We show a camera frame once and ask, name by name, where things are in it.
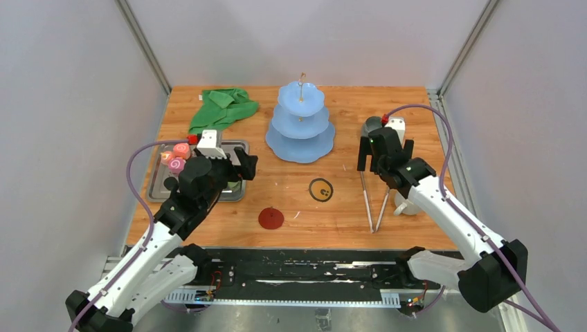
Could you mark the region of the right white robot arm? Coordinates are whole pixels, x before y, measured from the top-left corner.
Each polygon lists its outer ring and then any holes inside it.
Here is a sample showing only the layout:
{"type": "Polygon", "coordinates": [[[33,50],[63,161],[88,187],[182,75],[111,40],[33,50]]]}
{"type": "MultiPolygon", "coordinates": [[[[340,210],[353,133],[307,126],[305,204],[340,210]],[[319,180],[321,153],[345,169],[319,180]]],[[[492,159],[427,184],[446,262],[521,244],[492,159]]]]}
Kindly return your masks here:
{"type": "Polygon", "coordinates": [[[435,170],[414,158],[414,142],[401,143],[391,127],[361,135],[357,169],[369,169],[400,197],[425,212],[458,247],[460,259],[423,247],[404,252],[396,262],[397,282],[413,288],[421,281],[456,288],[478,312],[498,306],[521,290],[527,272],[527,248],[506,241],[451,198],[435,170]]]}

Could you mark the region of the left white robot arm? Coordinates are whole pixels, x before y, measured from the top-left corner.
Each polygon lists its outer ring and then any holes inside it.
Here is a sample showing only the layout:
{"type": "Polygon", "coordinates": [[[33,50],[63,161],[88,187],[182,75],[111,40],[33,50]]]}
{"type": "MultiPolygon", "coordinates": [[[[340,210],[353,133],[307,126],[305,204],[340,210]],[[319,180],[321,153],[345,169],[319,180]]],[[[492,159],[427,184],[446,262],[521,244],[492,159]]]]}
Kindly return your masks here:
{"type": "Polygon", "coordinates": [[[164,185],[170,197],[130,252],[88,291],[66,299],[70,331],[132,331],[137,322],[178,287],[207,284],[211,258],[201,247],[181,247],[205,220],[230,182],[252,181],[258,157],[235,148],[238,164],[218,150],[198,148],[164,185]]]}

